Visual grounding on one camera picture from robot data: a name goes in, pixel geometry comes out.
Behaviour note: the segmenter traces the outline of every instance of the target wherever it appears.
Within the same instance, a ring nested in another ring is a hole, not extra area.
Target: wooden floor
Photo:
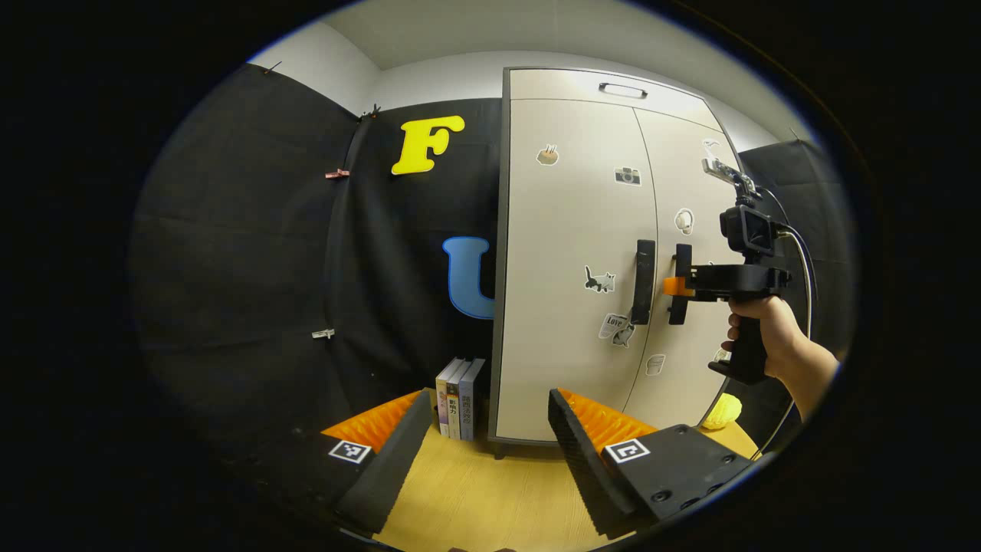
[[[474,442],[441,436],[434,418],[375,538],[405,552],[577,552],[611,542],[596,534],[558,447],[512,447],[494,459],[484,407]],[[703,433],[743,456],[756,451],[735,423]]]

